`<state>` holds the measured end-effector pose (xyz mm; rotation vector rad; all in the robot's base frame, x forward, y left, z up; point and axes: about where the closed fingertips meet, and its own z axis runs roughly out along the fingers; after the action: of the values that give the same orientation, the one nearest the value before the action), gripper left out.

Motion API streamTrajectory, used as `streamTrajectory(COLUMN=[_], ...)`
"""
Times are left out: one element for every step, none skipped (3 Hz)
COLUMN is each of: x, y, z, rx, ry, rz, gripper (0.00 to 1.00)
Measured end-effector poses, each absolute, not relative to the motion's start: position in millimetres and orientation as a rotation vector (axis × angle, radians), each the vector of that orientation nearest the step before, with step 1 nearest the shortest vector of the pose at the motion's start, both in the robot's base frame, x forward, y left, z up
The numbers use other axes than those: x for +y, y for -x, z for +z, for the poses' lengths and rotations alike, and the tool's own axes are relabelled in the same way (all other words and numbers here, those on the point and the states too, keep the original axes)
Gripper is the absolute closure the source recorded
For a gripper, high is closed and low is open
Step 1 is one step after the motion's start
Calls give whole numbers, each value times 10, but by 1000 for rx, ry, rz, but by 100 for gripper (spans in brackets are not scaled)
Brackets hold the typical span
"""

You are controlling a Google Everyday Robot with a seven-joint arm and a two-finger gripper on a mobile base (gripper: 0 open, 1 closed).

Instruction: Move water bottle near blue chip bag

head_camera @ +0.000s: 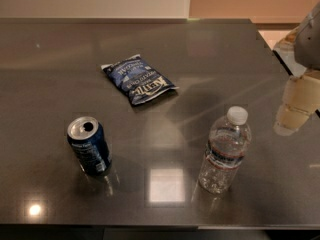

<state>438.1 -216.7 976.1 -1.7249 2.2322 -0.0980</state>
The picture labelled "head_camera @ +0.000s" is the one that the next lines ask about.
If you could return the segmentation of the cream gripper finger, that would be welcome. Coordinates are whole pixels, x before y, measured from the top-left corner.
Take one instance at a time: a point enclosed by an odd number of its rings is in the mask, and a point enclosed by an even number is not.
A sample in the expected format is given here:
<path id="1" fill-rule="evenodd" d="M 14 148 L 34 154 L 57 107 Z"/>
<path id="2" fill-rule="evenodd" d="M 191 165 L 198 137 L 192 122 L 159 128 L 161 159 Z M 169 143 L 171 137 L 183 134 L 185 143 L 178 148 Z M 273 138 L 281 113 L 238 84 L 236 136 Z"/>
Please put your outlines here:
<path id="1" fill-rule="evenodd" d="M 294 42 L 298 28 L 291 30 L 285 37 L 279 40 L 273 48 L 273 53 L 290 76 L 301 76 L 306 68 L 295 61 Z"/>
<path id="2" fill-rule="evenodd" d="M 291 76 L 276 114 L 274 131 L 280 136 L 297 132 L 320 108 L 320 73 Z"/>

